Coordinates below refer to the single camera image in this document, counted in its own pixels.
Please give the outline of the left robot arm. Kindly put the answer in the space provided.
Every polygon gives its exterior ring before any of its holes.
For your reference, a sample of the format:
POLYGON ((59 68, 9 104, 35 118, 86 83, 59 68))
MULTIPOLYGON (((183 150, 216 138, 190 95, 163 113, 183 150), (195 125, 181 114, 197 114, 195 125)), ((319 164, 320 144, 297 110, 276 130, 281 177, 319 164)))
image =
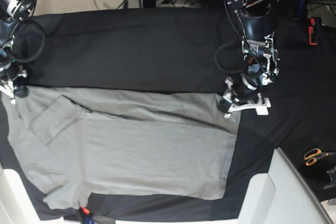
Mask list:
POLYGON ((218 107, 228 118, 232 113, 254 109, 258 115, 268 115, 269 98, 263 87, 277 81, 278 53, 274 33, 278 22, 276 5, 280 0, 224 0, 230 24, 241 44, 244 65, 238 69, 220 68, 239 79, 227 77, 227 89, 218 107))

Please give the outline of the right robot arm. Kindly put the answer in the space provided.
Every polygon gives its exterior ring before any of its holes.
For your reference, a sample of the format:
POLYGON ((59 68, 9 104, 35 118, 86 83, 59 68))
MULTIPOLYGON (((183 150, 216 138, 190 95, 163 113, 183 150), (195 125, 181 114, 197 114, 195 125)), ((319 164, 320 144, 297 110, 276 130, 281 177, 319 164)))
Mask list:
POLYGON ((23 79, 27 71, 14 59, 12 47, 15 30, 25 23, 37 0, 1 0, 1 93, 10 97, 25 97, 28 93, 23 79))

